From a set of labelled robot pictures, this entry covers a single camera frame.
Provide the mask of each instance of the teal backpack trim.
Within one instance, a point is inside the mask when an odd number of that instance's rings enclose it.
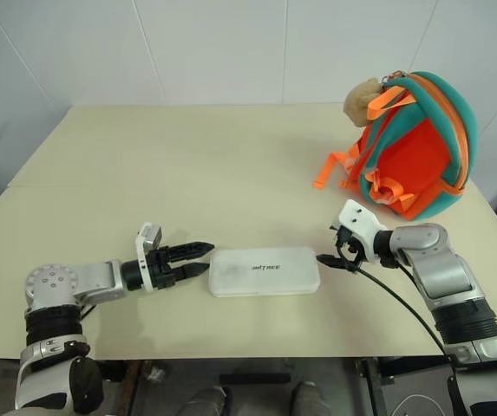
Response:
[[[420,215],[413,219],[413,221],[419,221],[421,219],[433,217],[455,203],[460,199],[462,195],[450,195],[449,193],[442,192],[441,195],[437,197],[435,201],[431,203],[425,210],[422,211]]]
[[[452,103],[458,114],[460,115],[462,122],[464,123],[464,128],[466,129],[466,137],[468,139],[468,175],[466,180],[468,180],[470,173],[475,165],[475,160],[477,159],[478,141],[479,141],[479,128],[477,125],[477,119],[475,119],[475,114],[472,108],[468,105],[466,100],[456,91],[448,82],[440,78],[435,74],[425,71],[416,71],[413,74],[422,76],[423,78],[433,82],[448,100]]]
[[[394,78],[385,82],[384,85],[385,87],[399,85],[406,88],[414,96],[423,112],[431,120],[435,129],[447,144],[448,153],[450,154],[450,163],[442,174],[442,178],[450,185],[453,185],[458,179],[458,174],[461,170],[461,156],[458,141],[454,136],[453,125],[448,117],[439,108],[435,100],[429,96],[429,93],[411,78]]]
[[[387,117],[387,115],[388,114],[385,113],[377,120],[374,120],[373,124],[371,125],[371,129],[369,130],[368,142],[366,143],[366,147],[362,150],[362,153],[368,150],[371,145],[375,143],[377,134],[379,133],[379,129],[381,128],[381,125],[383,124],[383,121],[385,120],[385,117]]]

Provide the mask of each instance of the floor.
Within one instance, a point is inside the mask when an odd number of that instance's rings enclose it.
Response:
[[[202,388],[218,383],[220,374],[289,373],[291,382],[282,385],[232,387],[232,415],[285,416],[292,388],[301,380],[311,380],[322,390],[332,415],[371,416],[365,380],[358,376],[352,359],[250,359],[250,360],[172,360],[158,363],[166,372],[161,383],[142,379],[131,416],[173,416]],[[18,364],[0,360],[0,415],[12,408]],[[387,409],[411,394],[424,394],[437,401],[444,413],[452,415],[446,391],[447,368],[397,377],[384,386]],[[113,415],[120,393],[119,383],[105,383],[106,399],[93,416]],[[413,397],[394,416],[442,415],[430,400]]]

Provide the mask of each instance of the backpack strap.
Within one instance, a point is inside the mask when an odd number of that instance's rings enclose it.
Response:
[[[429,72],[414,72],[413,74],[419,75],[427,80],[432,81],[445,96],[453,104],[454,108],[460,115],[464,128],[466,129],[466,139],[468,140],[468,177],[472,168],[474,167],[475,158],[477,155],[477,142],[478,142],[478,126],[472,108],[468,105],[466,100],[456,91],[451,85],[437,75]]]
[[[316,180],[314,180],[314,187],[318,189],[323,188],[337,164],[341,165],[345,172],[350,173],[359,157],[360,148],[358,146],[358,143],[352,145],[347,153],[330,153],[329,157],[324,163],[324,167],[322,167],[321,172],[319,173],[319,176]]]
[[[369,197],[378,204],[391,205],[399,202],[406,211],[417,200],[419,195],[404,193],[402,184],[392,178],[382,178],[378,169],[372,169],[364,177],[371,183]]]
[[[412,94],[407,94],[404,98],[397,101],[395,104],[389,105],[398,95],[404,94],[406,89],[395,85],[389,88],[383,94],[379,95],[374,100],[370,101],[368,104],[368,120],[376,120],[381,117],[384,113],[389,111],[391,108],[402,107],[415,102],[415,98]]]

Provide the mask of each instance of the orange strap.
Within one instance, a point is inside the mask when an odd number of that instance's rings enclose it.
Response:
[[[414,193],[404,193],[400,182],[391,178],[381,178],[377,169],[369,171],[364,177],[371,182],[369,197],[378,204],[391,205],[398,201],[402,210],[406,211],[418,197]]]
[[[354,192],[360,192],[360,185],[355,180],[341,180],[338,183],[339,188],[350,189]]]
[[[394,87],[389,88],[383,94],[379,95],[374,100],[370,101],[368,104],[368,120],[378,119],[391,108],[406,106],[415,102],[415,98],[409,94],[392,106],[388,106],[389,103],[392,102],[399,94],[402,94],[405,91],[405,88],[395,85]]]
[[[321,189],[325,186],[327,179],[333,172],[335,166],[340,164],[347,173],[350,173],[352,167],[354,167],[358,157],[360,156],[360,149],[358,148],[358,144],[354,144],[350,147],[347,153],[336,152],[330,153],[329,157],[325,161],[324,167],[321,169],[319,176],[316,180],[314,180],[314,187]]]

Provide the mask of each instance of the gray shoe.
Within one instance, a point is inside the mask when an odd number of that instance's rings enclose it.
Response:
[[[300,383],[292,392],[291,416],[330,416],[331,410],[314,383]]]
[[[177,416],[220,416],[225,403],[226,394],[221,387],[207,388],[197,392]]]

